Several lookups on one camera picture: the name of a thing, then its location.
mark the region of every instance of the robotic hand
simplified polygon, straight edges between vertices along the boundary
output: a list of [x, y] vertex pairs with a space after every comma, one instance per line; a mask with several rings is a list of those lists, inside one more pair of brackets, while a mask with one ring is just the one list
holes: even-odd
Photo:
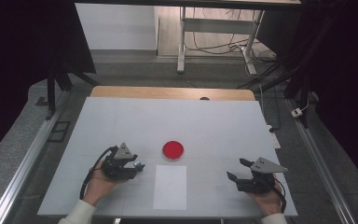
[[[138, 156], [135, 154], [132, 155], [125, 143], [121, 144], [120, 147], [110, 147], [100, 156], [100, 158], [95, 162], [94, 166], [89, 169], [89, 173], [87, 174], [80, 191], [80, 199], [83, 199], [86, 186], [88, 185], [93, 172], [96, 170], [97, 165], [103, 156], [109, 151], [112, 153], [106, 156], [101, 165], [103, 174], [106, 175], [106, 177], [109, 179], [113, 181], [133, 179], [138, 174], [138, 172], [143, 171], [145, 165], [141, 164], [140, 161], [135, 161]], [[125, 167], [125, 165], [130, 161], [134, 161], [134, 168]]]
[[240, 159], [240, 163], [251, 169], [253, 177], [252, 179], [238, 179], [234, 174], [227, 172], [228, 179], [236, 183], [238, 191], [263, 194], [273, 190], [281, 198], [281, 210], [283, 213], [286, 207], [285, 193], [282, 195], [281, 192], [275, 188], [275, 181], [278, 180], [275, 179], [274, 173], [287, 172], [288, 169], [261, 157], [257, 161]]

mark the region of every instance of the metal bracket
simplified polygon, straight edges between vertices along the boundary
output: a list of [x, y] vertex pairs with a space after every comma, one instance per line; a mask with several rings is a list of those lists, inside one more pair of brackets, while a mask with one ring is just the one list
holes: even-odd
[[132, 158], [133, 158], [132, 153], [127, 148], [126, 144], [122, 143], [120, 148], [117, 150], [115, 154], [115, 159], [120, 160], [120, 159], [132, 159]]
[[284, 173], [289, 171], [287, 168], [262, 157], [255, 161], [255, 163], [251, 166], [251, 170], [261, 174]]

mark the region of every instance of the table leg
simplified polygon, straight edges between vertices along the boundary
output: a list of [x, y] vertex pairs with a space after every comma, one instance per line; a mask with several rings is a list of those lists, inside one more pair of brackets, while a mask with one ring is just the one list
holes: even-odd
[[258, 15], [255, 18], [255, 24], [252, 29], [252, 32], [249, 35], [249, 40], [246, 45], [246, 48], [245, 49], [242, 48], [242, 54], [243, 54], [243, 57], [245, 58], [246, 66], [248, 67], [248, 71], [249, 71], [249, 75], [251, 75], [251, 76], [257, 74], [257, 72], [255, 71], [255, 66], [252, 62], [251, 50], [252, 50], [252, 45], [255, 41], [255, 35], [257, 34], [258, 26], [260, 25], [261, 18], [263, 17], [263, 13], [264, 13], [264, 11], [259, 11]]
[[180, 44], [179, 44], [179, 53], [178, 53], [178, 67], [177, 73], [185, 72], [185, 22], [186, 22], [186, 7], [181, 7], [180, 15]]
[[50, 70], [48, 71], [48, 116], [46, 117], [46, 120], [49, 120], [53, 117], [55, 112], [55, 64], [53, 64], [50, 67]]

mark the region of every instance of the wooden edge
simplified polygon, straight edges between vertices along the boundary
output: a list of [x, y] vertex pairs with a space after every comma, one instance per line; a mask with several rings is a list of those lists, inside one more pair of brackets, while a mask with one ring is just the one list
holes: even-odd
[[191, 88], [162, 88], [162, 87], [123, 87], [97, 86], [91, 92], [91, 97], [117, 97], [141, 99], [178, 99], [199, 100], [207, 97], [210, 100], [222, 101], [254, 101], [255, 95], [249, 90], [223, 89], [191, 89]]

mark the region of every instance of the white sleeve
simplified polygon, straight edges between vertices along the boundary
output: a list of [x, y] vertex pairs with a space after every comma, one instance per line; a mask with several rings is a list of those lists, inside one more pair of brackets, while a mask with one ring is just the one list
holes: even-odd
[[287, 224], [286, 218], [282, 213], [270, 215], [261, 219], [263, 224]]
[[72, 212], [60, 220], [59, 224], [89, 224], [97, 207], [78, 200]]

